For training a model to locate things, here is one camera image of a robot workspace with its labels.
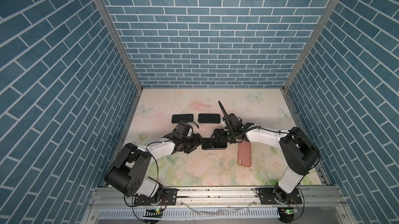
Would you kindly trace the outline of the blue phone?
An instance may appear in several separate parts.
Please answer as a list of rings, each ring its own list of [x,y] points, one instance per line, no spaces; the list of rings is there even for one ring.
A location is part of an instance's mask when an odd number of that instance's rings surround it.
[[[190,114],[174,114],[171,117],[171,122],[173,124],[179,123],[179,122],[193,122],[194,121],[194,115],[192,113]]]

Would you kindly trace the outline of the black phone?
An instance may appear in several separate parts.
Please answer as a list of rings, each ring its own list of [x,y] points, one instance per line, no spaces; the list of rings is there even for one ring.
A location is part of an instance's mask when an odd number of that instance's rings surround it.
[[[224,150],[227,148],[226,142],[205,142],[202,144],[202,150]]]
[[[198,115],[198,122],[201,124],[220,124],[221,117],[217,113],[200,113]]]

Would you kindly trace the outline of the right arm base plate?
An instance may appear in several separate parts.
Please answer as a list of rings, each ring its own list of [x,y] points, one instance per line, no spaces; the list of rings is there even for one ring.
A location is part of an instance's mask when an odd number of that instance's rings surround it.
[[[277,185],[274,188],[256,188],[254,191],[262,205],[284,205],[288,203],[296,203],[299,205],[303,203],[302,196],[298,188],[295,188],[291,193],[286,193]]]

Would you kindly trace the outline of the right controller board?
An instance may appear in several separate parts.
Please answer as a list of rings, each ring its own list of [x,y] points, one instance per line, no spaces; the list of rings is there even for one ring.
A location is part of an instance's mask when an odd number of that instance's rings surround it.
[[[292,207],[278,208],[278,220],[284,224],[290,224],[295,219],[295,210]]]

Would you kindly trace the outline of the pink phone case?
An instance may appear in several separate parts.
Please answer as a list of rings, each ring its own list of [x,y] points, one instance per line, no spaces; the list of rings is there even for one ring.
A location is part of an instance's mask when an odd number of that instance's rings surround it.
[[[251,143],[243,141],[238,145],[238,165],[251,167]]]

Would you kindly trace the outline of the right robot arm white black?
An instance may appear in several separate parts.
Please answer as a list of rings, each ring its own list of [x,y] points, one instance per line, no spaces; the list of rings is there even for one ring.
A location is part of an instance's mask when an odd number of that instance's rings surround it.
[[[281,149],[287,168],[274,188],[276,196],[288,196],[303,178],[320,161],[319,148],[298,127],[290,130],[266,129],[253,123],[243,124],[235,114],[223,114],[224,130],[230,136],[228,142],[252,142]]]

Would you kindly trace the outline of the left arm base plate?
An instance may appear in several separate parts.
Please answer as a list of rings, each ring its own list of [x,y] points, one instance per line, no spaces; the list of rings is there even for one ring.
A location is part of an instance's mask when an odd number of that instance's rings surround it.
[[[177,200],[176,188],[158,189],[153,197],[148,197],[143,194],[135,195],[134,206],[150,206],[150,205],[176,205]]]

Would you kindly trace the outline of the left controller board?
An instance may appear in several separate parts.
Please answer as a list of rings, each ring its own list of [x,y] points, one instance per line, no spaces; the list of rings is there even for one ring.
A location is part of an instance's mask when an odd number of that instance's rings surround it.
[[[163,209],[156,208],[156,209],[146,209],[144,211],[144,218],[162,218],[163,217]]]

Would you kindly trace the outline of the controller board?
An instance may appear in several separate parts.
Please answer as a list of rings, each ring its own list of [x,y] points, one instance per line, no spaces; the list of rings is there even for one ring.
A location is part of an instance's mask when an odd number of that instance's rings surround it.
[[[163,217],[163,209],[156,208],[156,209],[146,209],[144,211],[144,218],[162,218]]]
[[[295,210],[292,207],[278,208],[278,220],[284,224],[290,224],[295,219]]]

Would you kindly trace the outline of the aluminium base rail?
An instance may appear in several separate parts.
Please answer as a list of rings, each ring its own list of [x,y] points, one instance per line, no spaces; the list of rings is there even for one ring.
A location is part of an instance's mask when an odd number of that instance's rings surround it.
[[[302,204],[262,205],[256,188],[267,186],[176,187],[176,205],[134,206],[113,188],[97,188],[85,224],[283,224],[278,208],[292,207],[291,224],[353,224],[355,219],[337,186],[300,186]],[[162,218],[144,218],[146,209],[163,209]]]

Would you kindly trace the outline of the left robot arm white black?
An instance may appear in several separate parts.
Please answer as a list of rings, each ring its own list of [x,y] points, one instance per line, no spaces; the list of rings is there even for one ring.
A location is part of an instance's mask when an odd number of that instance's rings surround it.
[[[188,154],[204,142],[204,138],[195,134],[189,123],[179,122],[171,133],[159,141],[140,146],[132,143],[123,146],[105,173],[104,181],[125,197],[138,194],[158,202],[162,197],[163,185],[159,182],[159,174],[155,179],[146,176],[150,163],[177,152]]]

